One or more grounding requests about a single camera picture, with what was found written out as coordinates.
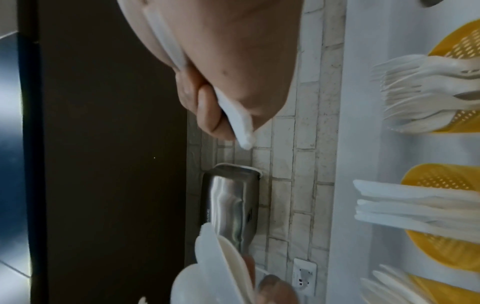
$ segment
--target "white shelf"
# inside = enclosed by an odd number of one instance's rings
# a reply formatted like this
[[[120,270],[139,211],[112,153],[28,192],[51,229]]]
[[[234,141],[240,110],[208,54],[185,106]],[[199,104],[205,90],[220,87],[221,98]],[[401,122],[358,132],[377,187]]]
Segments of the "white shelf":
[[[480,292],[480,274],[444,267],[426,257],[404,231],[354,220],[354,179],[400,182],[426,162],[480,165],[480,135],[406,136],[382,128],[371,66],[426,54],[446,35],[480,18],[478,0],[349,0],[347,4],[338,153],[327,281],[327,304],[363,303],[359,281],[380,263]]]

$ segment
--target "electrical outlet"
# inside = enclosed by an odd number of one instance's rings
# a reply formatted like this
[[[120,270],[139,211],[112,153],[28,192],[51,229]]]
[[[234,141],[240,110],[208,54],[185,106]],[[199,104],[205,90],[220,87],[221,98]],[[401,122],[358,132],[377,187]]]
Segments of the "electrical outlet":
[[[293,259],[291,284],[298,293],[315,296],[317,264],[299,258]]]

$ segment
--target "yellow plastic basket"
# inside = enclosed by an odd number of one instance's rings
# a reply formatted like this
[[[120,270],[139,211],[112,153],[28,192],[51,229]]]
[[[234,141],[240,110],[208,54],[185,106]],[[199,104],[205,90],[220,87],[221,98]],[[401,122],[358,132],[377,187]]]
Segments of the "yellow plastic basket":
[[[444,38],[429,54],[449,58],[480,56],[480,20],[462,26]],[[480,132],[480,111],[457,111],[450,124],[434,133]]]
[[[480,167],[423,164],[410,169],[402,185],[480,190]],[[480,272],[480,244],[407,230],[414,244],[445,266]]]
[[[410,279],[434,299],[436,304],[480,303],[480,293],[432,281],[419,276],[410,275]]]

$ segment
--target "brick tile wall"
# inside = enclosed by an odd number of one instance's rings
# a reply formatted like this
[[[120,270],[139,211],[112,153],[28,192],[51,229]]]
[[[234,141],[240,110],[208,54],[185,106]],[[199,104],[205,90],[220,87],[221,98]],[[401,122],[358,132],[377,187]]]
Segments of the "brick tile wall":
[[[188,118],[185,263],[194,262],[202,171],[219,162],[264,172],[258,232],[250,250],[258,266],[291,281],[293,259],[318,266],[315,298],[325,302],[335,187],[346,0],[305,0],[299,52],[283,109],[257,130],[251,151],[202,134]],[[256,272],[258,281],[264,276]]]

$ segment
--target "dark brown panel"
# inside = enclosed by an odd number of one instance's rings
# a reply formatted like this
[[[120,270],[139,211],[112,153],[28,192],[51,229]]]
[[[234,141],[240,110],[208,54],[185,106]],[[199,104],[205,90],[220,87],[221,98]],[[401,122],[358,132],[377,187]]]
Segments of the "dark brown panel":
[[[50,304],[167,303],[187,114],[114,0],[39,2]]]

